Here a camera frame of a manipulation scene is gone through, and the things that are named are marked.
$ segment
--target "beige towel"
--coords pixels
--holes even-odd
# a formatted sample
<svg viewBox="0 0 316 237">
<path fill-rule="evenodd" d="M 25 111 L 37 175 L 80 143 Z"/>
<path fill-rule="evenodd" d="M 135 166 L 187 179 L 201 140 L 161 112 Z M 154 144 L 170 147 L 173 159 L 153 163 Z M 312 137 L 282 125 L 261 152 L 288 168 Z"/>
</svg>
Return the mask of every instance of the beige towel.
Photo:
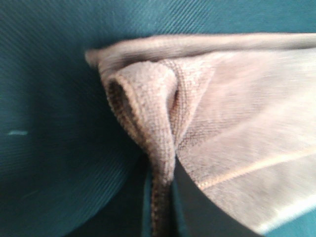
<svg viewBox="0 0 316 237">
<path fill-rule="evenodd" d="M 316 206 L 316 34 L 158 36 L 86 59 L 149 156 L 153 236 L 168 232 L 176 155 L 256 232 Z"/>
</svg>

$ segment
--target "folded fabric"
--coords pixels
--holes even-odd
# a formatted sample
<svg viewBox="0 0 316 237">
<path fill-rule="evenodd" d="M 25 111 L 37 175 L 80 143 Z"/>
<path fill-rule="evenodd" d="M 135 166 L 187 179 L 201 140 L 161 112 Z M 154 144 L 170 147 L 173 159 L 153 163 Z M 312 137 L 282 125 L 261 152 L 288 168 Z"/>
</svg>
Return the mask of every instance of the folded fabric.
<svg viewBox="0 0 316 237">
<path fill-rule="evenodd" d="M 153 236 L 168 232 L 176 156 L 258 233 L 316 206 L 316 34 L 156 36 L 86 59 L 149 156 Z"/>
</svg>

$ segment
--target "microfiber cloth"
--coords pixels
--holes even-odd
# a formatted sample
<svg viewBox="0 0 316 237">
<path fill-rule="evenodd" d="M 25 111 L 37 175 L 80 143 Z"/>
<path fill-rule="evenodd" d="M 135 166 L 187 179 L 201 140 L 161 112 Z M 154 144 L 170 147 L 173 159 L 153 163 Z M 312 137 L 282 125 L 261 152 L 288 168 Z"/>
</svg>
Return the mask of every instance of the microfiber cloth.
<svg viewBox="0 0 316 237">
<path fill-rule="evenodd" d="M 316 34 L 169 35 L 86 53 L 152 167 L 152 234 L 168 233 L 175 157 L 257 233 L 316 206 Z"/>
</svg>

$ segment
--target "beige fabric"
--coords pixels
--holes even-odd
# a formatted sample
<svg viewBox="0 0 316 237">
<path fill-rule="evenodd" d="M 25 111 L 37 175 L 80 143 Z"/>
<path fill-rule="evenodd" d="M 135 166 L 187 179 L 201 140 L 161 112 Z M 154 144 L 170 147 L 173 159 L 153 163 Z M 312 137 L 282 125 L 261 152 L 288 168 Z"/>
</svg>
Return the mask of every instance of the beige fabric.
<svg viewBox="0 0 316 237">
<path fill-rule="evenodd" d="M 316 34 L 159 36 L 86 58 L 149 155 L 153 236 L 168 231 L 175 155 L 254 231 L 316 206 Z"/>
</svg>

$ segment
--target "fabric fold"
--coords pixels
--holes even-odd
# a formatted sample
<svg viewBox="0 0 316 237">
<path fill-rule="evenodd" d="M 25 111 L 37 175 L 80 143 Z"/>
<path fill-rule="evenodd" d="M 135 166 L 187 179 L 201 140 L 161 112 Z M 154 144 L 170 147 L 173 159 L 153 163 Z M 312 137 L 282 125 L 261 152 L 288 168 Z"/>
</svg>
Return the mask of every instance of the fabric fold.
<svg viewBox="0 0 316 237">
<path fill-rule="evenodd" d="M 277 175 L 291 173 L 291 162 L 316 167 L 316 34 L 160 36 L 91 50 L 86 59 L 149 156 L 153 236 L 168 233 L 176 155 L 213 202 L 257 232 L 316 194 L 315 169 L 290 181 Z"/>
</svg>

